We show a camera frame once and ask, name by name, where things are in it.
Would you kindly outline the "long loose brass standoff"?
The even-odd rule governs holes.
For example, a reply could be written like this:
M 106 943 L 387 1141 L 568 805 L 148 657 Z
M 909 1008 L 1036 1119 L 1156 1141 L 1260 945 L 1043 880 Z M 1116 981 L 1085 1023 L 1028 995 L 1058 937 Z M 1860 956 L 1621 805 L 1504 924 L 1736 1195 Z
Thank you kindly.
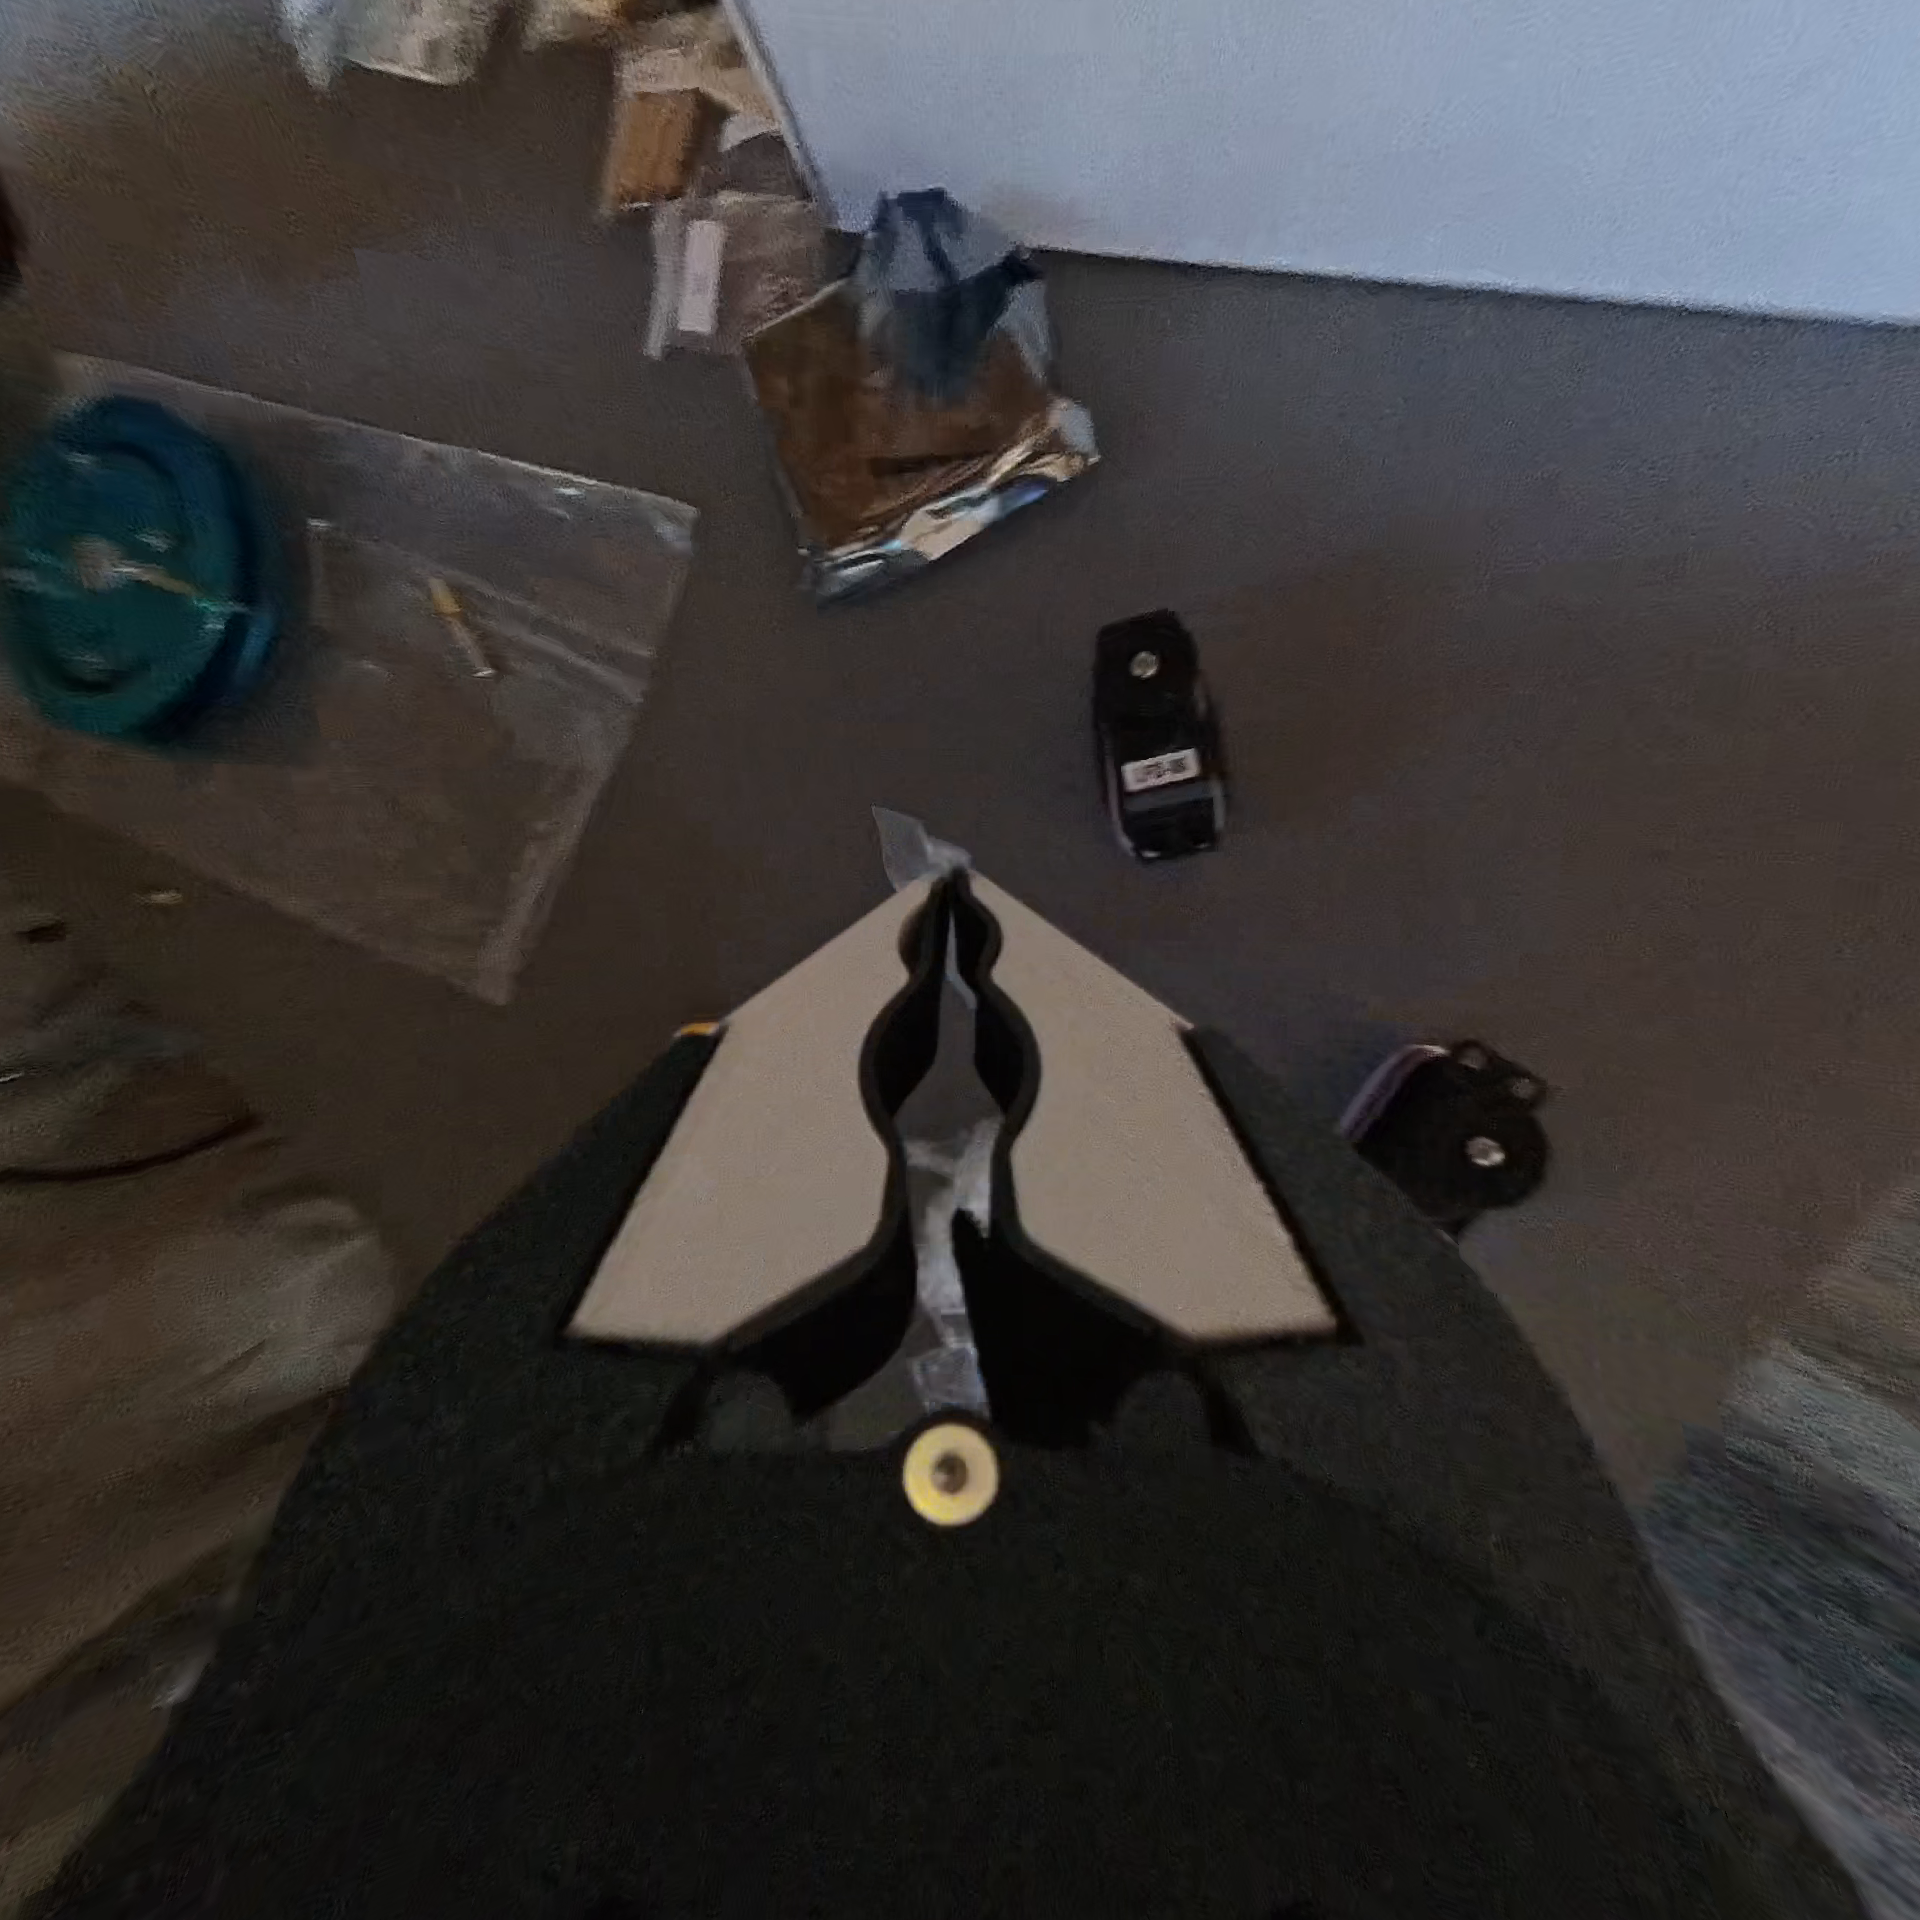
M 497 665 L 490 649 L 477 638 L 469 621 L 463 596 L 441 576 L 427 576 L 424 582 L 427 605 L 449 638 L 449 644 L 464 665 L 464 671 L 477 680 L 493 680 Z

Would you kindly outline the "teal round turntable base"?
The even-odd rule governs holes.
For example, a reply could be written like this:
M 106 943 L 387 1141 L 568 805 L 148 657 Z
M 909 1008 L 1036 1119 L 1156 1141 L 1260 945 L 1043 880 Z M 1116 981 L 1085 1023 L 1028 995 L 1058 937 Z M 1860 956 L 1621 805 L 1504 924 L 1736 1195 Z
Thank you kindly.
M 71 399 L 11 470 L 5 663 L 50 729 L 175 748 L 272 673 L 293 603 L 251 468 L 151 397 Z

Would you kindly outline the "black servo motor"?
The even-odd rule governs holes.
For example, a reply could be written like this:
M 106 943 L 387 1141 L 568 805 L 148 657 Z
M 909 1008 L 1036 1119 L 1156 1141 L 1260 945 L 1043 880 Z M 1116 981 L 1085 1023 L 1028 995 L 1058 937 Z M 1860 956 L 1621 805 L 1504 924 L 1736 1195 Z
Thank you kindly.
M 1545 1183 L 1547 1080 L 1482 1040 L 1411 1041 L 1359 1088 L 1340 1135 L 1458 1241 Z
M 1112 827 L 1130 856 L 1162 864 L 1216 849 L 1229 775 L 1196 640 L 1168 607 L 1095 636 L 1095 766 Z

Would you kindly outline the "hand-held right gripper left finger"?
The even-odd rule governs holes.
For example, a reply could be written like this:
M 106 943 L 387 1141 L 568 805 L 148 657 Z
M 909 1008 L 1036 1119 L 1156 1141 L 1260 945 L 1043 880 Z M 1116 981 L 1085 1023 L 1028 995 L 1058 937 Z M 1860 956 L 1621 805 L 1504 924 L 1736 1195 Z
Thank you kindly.
M 951 878 L 917 880 L 730 1012 L 568 1336 L 756 1375 L 795 1421 L 917 1309 L 899 1113 L 939 1046 Z

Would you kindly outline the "large clear plastic bag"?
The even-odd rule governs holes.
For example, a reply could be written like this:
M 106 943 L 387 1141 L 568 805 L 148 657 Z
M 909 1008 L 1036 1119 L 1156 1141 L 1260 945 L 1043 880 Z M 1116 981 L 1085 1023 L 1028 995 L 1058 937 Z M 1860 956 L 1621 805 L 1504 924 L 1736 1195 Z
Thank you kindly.
M 272 673 L 175 748 L 74 735 L 5 663 L 5 787 L 481 1000 L 512 996 L 631 743 L 693 507 L 111 359 L 5 374 L 5 500 L 71 399 L 131 392 L 225 441 L 293 573 Z M 441 576 L 497 665 L 464 671 Z

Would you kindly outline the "pile of small parts bags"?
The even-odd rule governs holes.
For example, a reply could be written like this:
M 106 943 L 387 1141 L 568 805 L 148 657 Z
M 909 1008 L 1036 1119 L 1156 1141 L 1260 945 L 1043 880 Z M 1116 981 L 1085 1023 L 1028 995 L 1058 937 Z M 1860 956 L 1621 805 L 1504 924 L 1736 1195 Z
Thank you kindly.
M 308 84 L 346 70 L 452 89 L 517 24 L 530 52 L 609 62 L 602 223 L 642 221 L 649 356 L 738 351 L 825 283 L 827 225 L 773 75 L 733 5 L 279 3 Z

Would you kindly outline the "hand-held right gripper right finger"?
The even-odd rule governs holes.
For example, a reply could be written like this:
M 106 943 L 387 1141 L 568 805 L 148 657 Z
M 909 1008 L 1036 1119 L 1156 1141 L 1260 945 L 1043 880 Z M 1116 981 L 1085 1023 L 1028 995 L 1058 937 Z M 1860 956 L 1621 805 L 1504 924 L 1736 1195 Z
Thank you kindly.
M 964 1259 L 996 1421 L 1108 1421 L 1160 1375 L 1227 1421 L 1223 1359 L 1338 1341 L 1338 1295 L 1196 1028 L 996 881 L 956 881 L 977 1077 L 999 1110 Z

